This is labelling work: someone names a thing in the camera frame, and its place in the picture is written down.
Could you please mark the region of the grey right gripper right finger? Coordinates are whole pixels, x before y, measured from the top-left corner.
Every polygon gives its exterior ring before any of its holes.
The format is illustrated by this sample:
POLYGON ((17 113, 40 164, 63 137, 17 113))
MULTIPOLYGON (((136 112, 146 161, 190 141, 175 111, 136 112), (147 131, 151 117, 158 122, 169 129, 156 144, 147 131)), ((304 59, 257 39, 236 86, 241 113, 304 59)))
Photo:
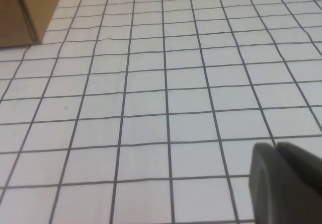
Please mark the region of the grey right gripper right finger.
POLYGON ((279 142, 276 149, 296 175, 321 194, 321 158, 289 142, 279 142))

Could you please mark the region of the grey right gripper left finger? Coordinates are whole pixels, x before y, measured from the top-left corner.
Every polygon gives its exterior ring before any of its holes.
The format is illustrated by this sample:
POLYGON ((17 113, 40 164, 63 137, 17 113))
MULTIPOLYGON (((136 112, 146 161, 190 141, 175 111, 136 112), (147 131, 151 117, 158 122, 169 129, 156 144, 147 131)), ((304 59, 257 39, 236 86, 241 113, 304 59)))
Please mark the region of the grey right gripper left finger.
POLYGON ((255 223, 321 223, 321 194, 296 175, 276 147, 253 148, 249 189, 255 223))

